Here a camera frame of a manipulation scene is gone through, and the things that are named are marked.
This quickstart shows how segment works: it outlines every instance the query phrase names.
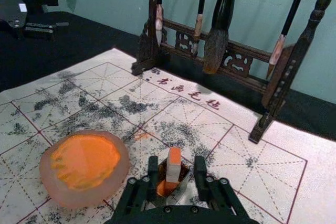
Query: black table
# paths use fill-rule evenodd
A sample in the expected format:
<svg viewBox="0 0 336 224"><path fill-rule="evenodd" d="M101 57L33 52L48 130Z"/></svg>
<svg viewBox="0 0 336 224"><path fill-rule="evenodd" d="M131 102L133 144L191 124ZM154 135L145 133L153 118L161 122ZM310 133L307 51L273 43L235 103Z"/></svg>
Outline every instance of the black table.
<svg viewBox="0 0 336 224"><path fill-rule="evenodd" d="M29 83L68 68L116 47L132 56L138 50L138 36L66 13L52 12L30 16L30 22L53 24L69 22L65 34L56 40L27 38L17 40L0 31L0 92ZM162 69L197 82L258 113L263 112L261 94L233 82L228 77L207 76L201 66L171 56ZM326 138L336 140L336 104L290 90L278 121Z"/></svg>

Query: black device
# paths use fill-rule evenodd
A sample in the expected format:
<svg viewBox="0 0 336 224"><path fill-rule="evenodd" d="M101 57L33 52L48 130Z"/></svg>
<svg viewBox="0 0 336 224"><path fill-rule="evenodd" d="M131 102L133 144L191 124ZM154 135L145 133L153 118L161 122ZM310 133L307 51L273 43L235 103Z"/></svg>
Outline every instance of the black device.
<svg viewBox="0 0 336 224"><path fill-rule="evenodd" d="M258 224L249 218L228 179L216 180L207 176L202 156L195 157L194 177L199 200L207 202L209 209L199 206L163 206L146 210L147 202L156 198L159 177L157 158L149 158L146 176L139 180L134 177L128 179L113 217L104 224Z"/></svg>
<svg viewBox="0 0 336 224"><path fill-rule="evenodd" d="M58 0L0 0L0 22L7 23L17 38L42 35L54 39L54 33L57 30L66 29L69 26L68 22L55 24L27 22L28 4L58 6Z"/></svg>

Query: calligraphy brush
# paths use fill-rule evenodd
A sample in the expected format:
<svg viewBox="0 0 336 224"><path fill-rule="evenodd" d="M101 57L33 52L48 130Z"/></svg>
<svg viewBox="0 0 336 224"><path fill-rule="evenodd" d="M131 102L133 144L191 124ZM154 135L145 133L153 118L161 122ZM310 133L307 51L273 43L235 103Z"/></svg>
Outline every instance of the calligraphy brush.
<svg viewBox="0 0 336 224"><path fill-rule="evenodd" d="M195 33L194 33L193 57L196 57L197 52L198 52L198 43L200 41L200 36L201 36L201 31L202 31L204 3L205 3L205 0L199 0L197 19L196 19L196 25L195 25Z"/></svg>
<svg viewBox="0 0 336 224"><path fill-rule="evenodd" d="M156 40L157 40L157 43L158 43L159 47L160 47L161 41L162 41L162 28L163 28L162 0L157 0L155 30L156 30Z"/></svg>
<svg viewBox="0 0 336 224"><path fill-rule="evenodd" d="M228 44L235 0L217 0L209 36L204 46L203 72L216 73Z"/></svg>
<svg viewBox="0 0 336 224"><path fill-rule="evenodd" d="M287 16L285 25L281 31L281 34L279 36L279 39L274 47L274 50L272 52L271 57L269 58L269 65L267 70L266 79L269 77L269 75L272 73L274 66L277 64L281 52L283 50L283 46L285 44L286 36L288 34L289 28L293 22L293 19L295 17L295 13L298 10L298 7L300 5L301 0L293 0L292 6L290 8L289 14Z"/></svg>

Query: wooden brush rack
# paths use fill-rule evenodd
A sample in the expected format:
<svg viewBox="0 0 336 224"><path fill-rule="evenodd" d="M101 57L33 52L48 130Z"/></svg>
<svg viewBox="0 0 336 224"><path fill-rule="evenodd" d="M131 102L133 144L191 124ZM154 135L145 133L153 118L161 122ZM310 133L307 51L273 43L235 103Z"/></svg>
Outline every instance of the wooden brush rack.
<svg viewBox="0 0 336 224"><path fill-rule="evenodd" d="M176 30L175 46L167 44L167 31L162 30L162 43L158 47L155 34L156 4L158 0L149 0L149 18L140 36L137 61L132 66L132 73L139 75L143 71L157 67L169 60L169 54L175 54L203 65L203 58L192 56L194 28L164 19L164 28ZM217 73L229 76L232 80L263 94L262 104L265 112L253 128L249 140L258 143L285 102L287 92L313 41L315 30L331 0L317 0L308 24L298 41L282 51L270 81L261 81L249 74L253 60L269 61L270 53L229 41L223 52L223 61ZM201 33L201 40L207 40L208 33Z"/></svg>

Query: wooden rack post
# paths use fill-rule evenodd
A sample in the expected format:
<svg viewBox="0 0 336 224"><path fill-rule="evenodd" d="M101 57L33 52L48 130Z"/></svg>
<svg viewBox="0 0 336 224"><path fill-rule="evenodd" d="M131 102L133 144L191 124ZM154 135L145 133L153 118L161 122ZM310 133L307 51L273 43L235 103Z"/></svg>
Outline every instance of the wooden rack post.
<svg viewBox="0 0 336 224"><path fill-rule="evenodd" d="M163 28L162 43L160 48L158 47L155 35L156 2L157 0L149 0L149 18L140 36L139 54L136 57L137 61L132 66L132 73L139 75L145 70L159 66L165 60L169 60L167 53L203 65L203 58L192 56L194 34L192 27L164 19L164 28L176 30L175 46L167 44L167 32ZM315 30L330 2L331 0L317 0L305 30L294 45L283 50L269 82L260 81L251 76L249 70L253 60L268 63L270 53L229 41L226 52L223 52L223 61L217 73L229 76L234 81L263 94L261 102L265 107L265 113L253 128L249 136L250 141L258 143L267 127L273 119L276 119L294 77L313 41ZM208 33L202 32L201 40L206 40L207 36Z"/></svg>

